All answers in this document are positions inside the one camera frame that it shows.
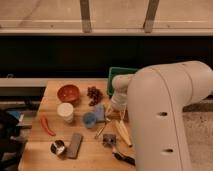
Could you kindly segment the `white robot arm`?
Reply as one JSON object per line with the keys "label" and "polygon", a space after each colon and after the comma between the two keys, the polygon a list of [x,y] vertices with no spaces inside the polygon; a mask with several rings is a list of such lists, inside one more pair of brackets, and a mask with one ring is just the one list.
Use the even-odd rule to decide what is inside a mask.
{"label": "white robot arm", "polygon": [[182,111],[213,93],[213,69],[200,61],[116,75],[111,106],[128,110],[136,171],[192,171]]}

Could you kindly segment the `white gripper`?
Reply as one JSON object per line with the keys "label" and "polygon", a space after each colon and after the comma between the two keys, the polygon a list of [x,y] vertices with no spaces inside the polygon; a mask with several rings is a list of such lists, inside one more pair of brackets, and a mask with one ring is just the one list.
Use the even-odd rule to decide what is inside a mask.
{"label": "white gripper", "polygon": [[114,93],[111,98],[111,105],[109,104],[107,106],[105,116],[110,116],[113,113],[113,109],[115,109],[117,111],[121,111],[121,121],[125,121],[126,110],[124,109],[127,105],[127,95],[123,93]]}

